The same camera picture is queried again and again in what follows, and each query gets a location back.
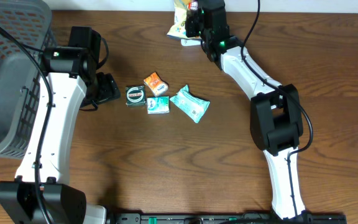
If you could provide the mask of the yellow orange snack bag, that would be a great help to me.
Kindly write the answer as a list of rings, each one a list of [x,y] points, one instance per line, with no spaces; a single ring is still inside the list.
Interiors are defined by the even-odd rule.
[[[171,26],[167,32],[167,36],[174,39],[199,39],[196,37],[187,37],[185,22],[187,14],[191,11],[196,11],[198,9],[197,0],[174,0],[173,5],[175,8],[174,13],[174,24]]]

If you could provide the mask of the mint green tissue pack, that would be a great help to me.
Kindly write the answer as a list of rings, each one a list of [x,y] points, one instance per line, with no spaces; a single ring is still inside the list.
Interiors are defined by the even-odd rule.
[[[170,101],[187,114],[195,123],[199,123],[210,102],[197,98],[190,93],[188,85],[181,88]]]

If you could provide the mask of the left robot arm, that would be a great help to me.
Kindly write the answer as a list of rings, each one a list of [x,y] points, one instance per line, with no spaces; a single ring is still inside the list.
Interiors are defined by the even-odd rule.
[[[74,26],[68,45],[47,47],[35,62],[39,105],[25,156],[12,181],[0,182],[0,204],[14,223],[106,223],[107,210],[70,186],[70,149],[77,115],[116,100],[112,75],[101,72],[104,38]]]

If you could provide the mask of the small orange snack packet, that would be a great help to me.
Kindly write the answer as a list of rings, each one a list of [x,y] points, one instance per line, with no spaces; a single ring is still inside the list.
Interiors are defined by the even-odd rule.
[[[150,88],[154,96],[160,96],[168,90],[168,84],[161,80],[156,72],[145,78],[144,83]]]

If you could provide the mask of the white teal Kleenex tissue pack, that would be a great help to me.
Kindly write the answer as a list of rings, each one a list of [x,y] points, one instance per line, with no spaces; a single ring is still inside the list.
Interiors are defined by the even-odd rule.
[[[170,112],[169,97],[159,96],[147,98],[148,114],[165,114]]]

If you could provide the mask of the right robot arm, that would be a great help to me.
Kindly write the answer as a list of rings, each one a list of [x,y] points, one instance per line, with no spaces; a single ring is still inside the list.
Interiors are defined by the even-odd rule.
[[[200,37],[209,60],[233,78],[250,100],[250,133],[267,160],[273,211],[281,220],[299,221],[305,206],[297,154],[306,113],[297,89],[267,75],[244,43],[230,33],[224,0],[198,1],[198,8],[188,13],[185,27],[187,37]]]

